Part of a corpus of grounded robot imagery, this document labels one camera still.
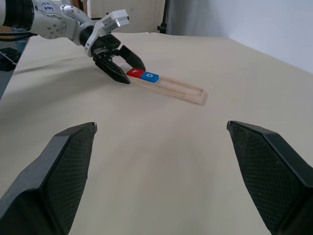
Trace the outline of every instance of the wooden slot board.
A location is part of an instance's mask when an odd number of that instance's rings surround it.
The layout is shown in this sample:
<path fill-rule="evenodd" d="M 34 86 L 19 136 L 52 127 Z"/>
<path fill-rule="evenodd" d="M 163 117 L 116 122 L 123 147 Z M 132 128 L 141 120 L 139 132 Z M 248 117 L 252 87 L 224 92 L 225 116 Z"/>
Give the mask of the wooden slot board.
<path fill-rule="evenodd" d="M 151 91 L 186 100 L 191 103 L 204 105 L 207 98 L 205 90 L 169 77 L 160 76 L 156 83 L 131 76 L 128 76 L 128 78 L 132 83 L 138 84 Z"/>

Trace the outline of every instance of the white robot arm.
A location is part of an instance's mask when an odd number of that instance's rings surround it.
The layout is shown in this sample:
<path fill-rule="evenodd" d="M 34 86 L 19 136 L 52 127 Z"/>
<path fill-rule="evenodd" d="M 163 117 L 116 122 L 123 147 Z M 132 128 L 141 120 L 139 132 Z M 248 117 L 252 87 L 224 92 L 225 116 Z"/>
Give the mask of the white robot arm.
<path fill-rule="evenodd" d="M 68 38 L 85 48 L 87 56 L 114 80 L 130 81 L 113 61 L 116 55 L 145 70 L 141 59 L 110 33 L 129 24 L 126 10 L 111 12 L 95 23 L 80 9 L 53 0 L 0 0 L 0 25 L 23 28 L 46 39 Z"/>

